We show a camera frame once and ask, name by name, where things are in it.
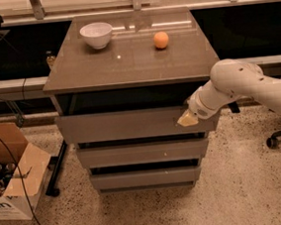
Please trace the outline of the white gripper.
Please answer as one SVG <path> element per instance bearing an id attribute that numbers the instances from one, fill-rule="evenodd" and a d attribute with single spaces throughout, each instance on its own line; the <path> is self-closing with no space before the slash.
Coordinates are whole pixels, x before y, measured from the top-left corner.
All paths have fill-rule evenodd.
<path id="1" fill-rule="evenodd" d="M 202 89 L 196 90 L 188 101 L 189 109 L 183 112 L 177 123 L 182 127 L 189 127 L 196 125 L 198 118 L 201 120 L 210 119 L 213 115 L 217 114 L 220 107 L 206 104 L 207 95 L 208 93 Z"/>

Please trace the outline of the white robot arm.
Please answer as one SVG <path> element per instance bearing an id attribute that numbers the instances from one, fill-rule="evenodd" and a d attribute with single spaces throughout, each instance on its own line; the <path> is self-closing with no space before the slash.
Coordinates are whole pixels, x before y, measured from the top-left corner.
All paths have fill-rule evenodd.
<path id="1" fill-rule="evenodd" d="M 210 80 L 187 99 L 188 108 L 177 123 L 196 125 L 243 96 L 281 115 L 281 79 L 266 76 L 255 63 L 221 59 L 212 66 Z"/>

